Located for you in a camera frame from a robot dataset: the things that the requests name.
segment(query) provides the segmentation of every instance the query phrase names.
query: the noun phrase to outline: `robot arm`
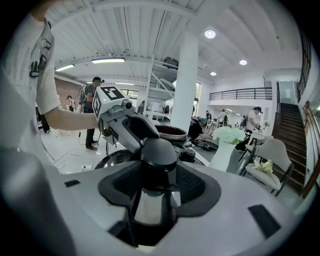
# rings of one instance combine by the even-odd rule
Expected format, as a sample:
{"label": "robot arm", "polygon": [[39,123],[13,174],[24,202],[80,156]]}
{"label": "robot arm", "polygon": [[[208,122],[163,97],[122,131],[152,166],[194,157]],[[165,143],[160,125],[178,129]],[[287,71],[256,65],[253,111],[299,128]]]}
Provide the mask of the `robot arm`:
{"label": "robot arm", "polygon": [[137,154],[145,138],[160,137],[151,121],[136,113],[129,97],[114,85],[98,87],[92,106],[99,130],[111,144],[119,141],[131,153]]}

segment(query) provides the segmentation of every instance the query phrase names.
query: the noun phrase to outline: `white chair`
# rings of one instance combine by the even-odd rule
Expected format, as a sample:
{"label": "white chair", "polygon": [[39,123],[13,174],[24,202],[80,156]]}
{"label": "white chair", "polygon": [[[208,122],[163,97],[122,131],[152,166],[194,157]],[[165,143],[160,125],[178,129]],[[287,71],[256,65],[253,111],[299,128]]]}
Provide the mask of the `white chair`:
{"label": "white chair", "polygon": [[[283,177],[279,179],[273,173],[266,174],[255,169],[253,164],[255,157],[261,158],[261,162],[272,160],[273,170],[281,170],[284,173]],[[246,173],[250,174],[260,183],[271,188],[271,193],[277,191],[275,196],[278,196],[291,176],[293,169],[294,165],[287,155],[285,144],[281,140],[269,138],[263,145],[255,146],[253,148],[240,175],[244,176]]]}
{"label": "white chair", "polygon": [[267,137],[265,137],[264,139],[256,139],[256,138],[253,138],[252,141],[251,141],[251,143],[250,143],[250,145],[249,145],[249,144],[245,145],[246,150],[245,150],[245,152],[243,153],[243,155],[240,157],[239,162],[241,161],[241,159],[245,156],[245,154],[246,154],[247,152],[251,153],[255,146],[257,146],[257,145],[258,145],[258,146],[259,146],[259,145],[262,145],[262,144],[265,143],[267,140],[273,139],[273,138],[274,138],[274,137],[273,137],[272,135],[267,136]]}

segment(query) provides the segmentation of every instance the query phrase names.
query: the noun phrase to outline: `sleeve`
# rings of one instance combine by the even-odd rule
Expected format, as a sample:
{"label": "sleeve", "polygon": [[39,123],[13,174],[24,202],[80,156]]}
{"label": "sleeve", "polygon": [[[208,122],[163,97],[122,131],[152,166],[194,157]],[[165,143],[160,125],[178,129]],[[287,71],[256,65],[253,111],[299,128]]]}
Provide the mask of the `sleeve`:
{"label": "sleeve", "polygon": [[95,94],[95,86],[93,84],[90,84],[86,90],[86,94],[92,94],[94,95]]}
{"label": "sleeve", "polygon": [[60,106],[55,82],[55,45],[53,52],[42,74],[38,78],[36,87],[36,103],[41,115]]}

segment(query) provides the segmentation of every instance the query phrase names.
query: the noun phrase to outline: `staircase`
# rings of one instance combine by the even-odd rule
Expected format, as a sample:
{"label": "staircase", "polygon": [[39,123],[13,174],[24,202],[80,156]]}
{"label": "staircase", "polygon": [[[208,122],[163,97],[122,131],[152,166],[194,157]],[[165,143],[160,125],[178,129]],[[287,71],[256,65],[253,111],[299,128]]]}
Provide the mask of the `staircase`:
{"label": "staircase", "polygon": [[[305,127],[297,105],[281,103],[280,113],[280,127],[274,137],[285,144],[288,157],[294,164],[287,184],[300,195],[304,188],[307,162]],[[284,175],[279,170],[274,174],[278,178]]]}

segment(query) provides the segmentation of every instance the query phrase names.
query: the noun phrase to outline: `flower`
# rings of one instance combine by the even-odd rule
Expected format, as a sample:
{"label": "flower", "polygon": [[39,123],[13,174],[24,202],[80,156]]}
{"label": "flower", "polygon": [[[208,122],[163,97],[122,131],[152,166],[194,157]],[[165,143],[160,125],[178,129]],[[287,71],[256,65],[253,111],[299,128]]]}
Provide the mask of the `flower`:
{"label": "flower", "polygon": [[230,128],[227,126],[220,127],[213,132],[213,138],[221,142],[225,142],[232,145],[237,145],[238,143],[244,141],[250,133],[246,133],[238,128]]}
{"label": "flower", "polygon": [[257,169],[258,171],[261,171],[265,174],[271,174],[273,172],[272,167],[273,167],[273,163],[270,159],[262,163],[255,162],[253,166],[254,169]]}
{"label": "flower", "polygon": [[270,123],[268,120],[264,120],[264,127],[270,126]]}

